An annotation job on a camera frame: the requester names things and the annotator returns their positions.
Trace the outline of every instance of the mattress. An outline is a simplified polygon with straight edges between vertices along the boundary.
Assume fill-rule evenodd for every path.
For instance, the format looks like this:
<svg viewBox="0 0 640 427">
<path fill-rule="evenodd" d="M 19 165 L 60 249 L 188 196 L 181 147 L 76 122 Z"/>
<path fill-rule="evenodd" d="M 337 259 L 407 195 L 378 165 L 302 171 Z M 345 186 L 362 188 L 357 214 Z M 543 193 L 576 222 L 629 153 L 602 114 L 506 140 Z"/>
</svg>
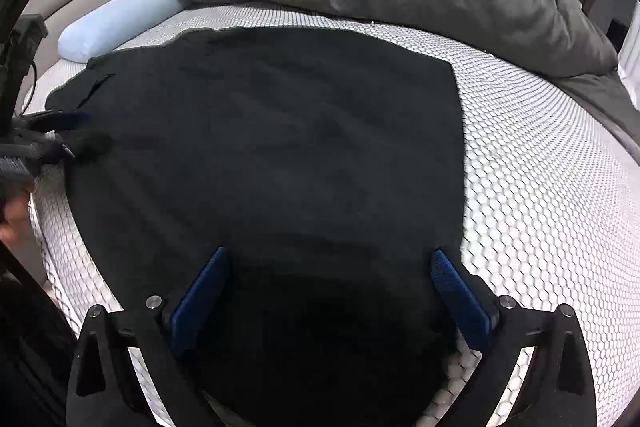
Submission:
<svg viewBox="0 0 640 427">
<path fill-rule="evenodd" d="M 575 308 L 596 390 L 599 427 L 609 427 L 640 387 L 640 167 L 572 99 L 535 74 L 428 32 L 357 22 L 262 3 L 185 10 L 121 48 L 155 46 L 191 28 L 308 26 L 350 30 L 450 62 L 460 92 L 466 142 L 462 261 L 496 295 L 551 311 Z M 38 80 L 30 112 L 79 73 L 60 60 Z M 47 274 L 71 326 L 89 306 L 120 305 L 87 252 L 69 210 L 60 166 L 39 177 L 31 219 Z M 473 374 L 480 354 L 459 337 L 448 381 L 420 427 L 436 425 Z M 156 419 L 172 425 L 144 365 L 131 350 Z M 488 425 L 508 416 L 527 372 L 523 349 Z"/>
</svg>

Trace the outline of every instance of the finger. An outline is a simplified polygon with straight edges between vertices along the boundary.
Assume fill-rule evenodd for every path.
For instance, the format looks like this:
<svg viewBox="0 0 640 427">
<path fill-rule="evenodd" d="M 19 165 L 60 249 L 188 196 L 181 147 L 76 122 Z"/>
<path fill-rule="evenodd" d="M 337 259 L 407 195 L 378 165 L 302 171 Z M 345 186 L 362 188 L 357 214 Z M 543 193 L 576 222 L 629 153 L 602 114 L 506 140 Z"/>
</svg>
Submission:
<svg viewBox="0 0 640 427">
<path fill-rule="evenodd" d="M 9 225 L 15 226 L 29 218 L 29 195 L 25 192 L 18 194 L 4 206 L 4 219 Z"/>
<path fill-rule="evenodd" d="M 0 225 L 0 241 L 11 248 L 18 243 L 18 235 L 10 225 L 2 223 Z"/>
</svg>

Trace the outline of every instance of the black t-shirt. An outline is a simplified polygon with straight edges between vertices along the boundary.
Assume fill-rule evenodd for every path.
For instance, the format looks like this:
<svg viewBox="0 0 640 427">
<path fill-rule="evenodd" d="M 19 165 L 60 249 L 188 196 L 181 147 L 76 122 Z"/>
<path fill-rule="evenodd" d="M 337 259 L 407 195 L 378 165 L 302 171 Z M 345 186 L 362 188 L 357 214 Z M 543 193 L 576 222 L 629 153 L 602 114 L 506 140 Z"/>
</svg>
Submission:
<svg viewBox="0 0 640 427">
<path fill-rule="evenodd" d="M 415 422 L 454 348 L 429 278 L 462 240 L 448 63 L 354 32 L 194 30 L 47 100 L 79 106 L 113 145 L 66 166 L 68 200 L 125 309 L 230 253 L 184 357 L 200 386 L 257 427 Z"/>
</svg>

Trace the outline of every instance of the bed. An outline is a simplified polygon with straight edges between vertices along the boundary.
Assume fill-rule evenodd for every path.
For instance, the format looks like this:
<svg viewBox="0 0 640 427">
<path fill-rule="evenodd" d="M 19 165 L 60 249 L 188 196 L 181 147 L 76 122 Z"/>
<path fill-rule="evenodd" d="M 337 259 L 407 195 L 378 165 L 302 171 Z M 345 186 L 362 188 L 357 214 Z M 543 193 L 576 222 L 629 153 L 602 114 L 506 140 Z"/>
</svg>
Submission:
<svg viewBox="0 0 640 427">
<path fill-rule="evenodd" d="M 466 141 L 462 259 L 497 295 L 550 311 L 578 312 L 593 369 L 598 425 L 609 427 L 640 386 L 640 166 L 596 120 L 542 78 L 465 44 L 420 30 L 329 18 L 248 3 L 184 10 L 121 48 L 157 46 L 193 28 L 305 26 L 369 34 L 450 62 L 458 81 Z M 36 85 L 30 112 L 82 71 L 59 60 Z M 38 179 L 31 219 L 47 274 L 76 332 L 94 303 L 120 309 L 87 252 L 68 207 L 60 167 Z M 479 361 L 460 338 L 448 382 L 421 427 L 436 425 Z M 526 374 L 524 349 L 489 425 L 507 416 Z M 132 350 L 156 418 L 172 425 Z"/>
</svg>

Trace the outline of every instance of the light blue pillow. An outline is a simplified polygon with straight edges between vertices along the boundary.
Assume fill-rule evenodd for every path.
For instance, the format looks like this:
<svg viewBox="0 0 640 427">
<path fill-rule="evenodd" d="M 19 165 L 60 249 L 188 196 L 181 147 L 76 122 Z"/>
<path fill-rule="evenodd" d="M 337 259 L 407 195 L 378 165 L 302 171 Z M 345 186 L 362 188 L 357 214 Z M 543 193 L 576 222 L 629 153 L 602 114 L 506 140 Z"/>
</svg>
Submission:
<svg viewBox="0 0 640 427">
<path fill-rule="evenodd" d="M 178 0 L 110 0 L 67 26 L 58 54 L 74 62 L 104 55 L 149 28 L 180 13 Z"/>
</svg>

